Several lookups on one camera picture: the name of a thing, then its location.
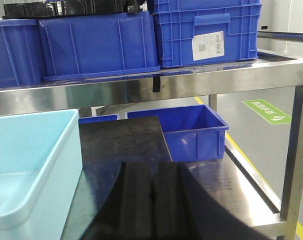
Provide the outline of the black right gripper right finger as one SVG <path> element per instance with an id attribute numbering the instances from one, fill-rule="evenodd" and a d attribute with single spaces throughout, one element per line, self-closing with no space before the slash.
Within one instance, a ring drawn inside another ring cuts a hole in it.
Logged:
<path id="1" fill-rule="evenodd" d="M 182 163 L 162 162 L 154 176 L 156 240 L 266 240 L 221 206 Z"/>

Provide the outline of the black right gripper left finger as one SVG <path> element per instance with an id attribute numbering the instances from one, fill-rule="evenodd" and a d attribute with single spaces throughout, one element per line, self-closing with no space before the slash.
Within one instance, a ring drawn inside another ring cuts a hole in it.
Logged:
<path id="1" fill-rule="evenodd" d="M 152 174 L 141 162 L 123 162 L 118 178 L 87 228 L 89 240 L 152 238 Z"/>

